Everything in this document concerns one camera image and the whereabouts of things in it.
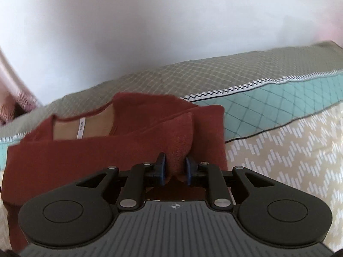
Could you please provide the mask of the dark red knit sweater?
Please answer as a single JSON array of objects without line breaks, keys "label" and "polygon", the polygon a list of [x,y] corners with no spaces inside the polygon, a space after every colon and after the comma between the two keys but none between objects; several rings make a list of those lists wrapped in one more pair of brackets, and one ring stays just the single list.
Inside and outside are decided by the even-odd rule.
[{"label": "dark red knit sweater", "polygon": [[18,213],[28,200],[111,165],[129,170],[153,162],[161,152],[170,176],[181,175],[186,156],[227,169],[224,108],[172,95],[118,93],[89,113],[50,116],[8,148],[1,197],[12,249],[27,245]]}]

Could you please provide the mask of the patterned bed cover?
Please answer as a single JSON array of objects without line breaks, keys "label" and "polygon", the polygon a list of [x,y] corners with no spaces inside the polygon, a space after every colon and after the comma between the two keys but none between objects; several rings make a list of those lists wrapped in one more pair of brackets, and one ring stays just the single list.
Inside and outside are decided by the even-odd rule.
[{"label": "patterned bed cover", "polygon": [[118,92],[223,106],[229,166],[321,198],[333,214],[325,243],[342,248],[342,47],[328,41],[185,61],[69,94],[1,127],[1,167],[8,147],[51,114],[78,115]]}]

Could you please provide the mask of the pink lace curtain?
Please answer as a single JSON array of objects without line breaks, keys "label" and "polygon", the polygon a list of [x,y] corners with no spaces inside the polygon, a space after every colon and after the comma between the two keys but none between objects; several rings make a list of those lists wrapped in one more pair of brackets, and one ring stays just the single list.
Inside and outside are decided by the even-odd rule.
[{"label": "pink lace curtain", "polygon": [[21,114],[41,106],[41,103],[16,75],[1,52],[1,126],[12,122]]}]

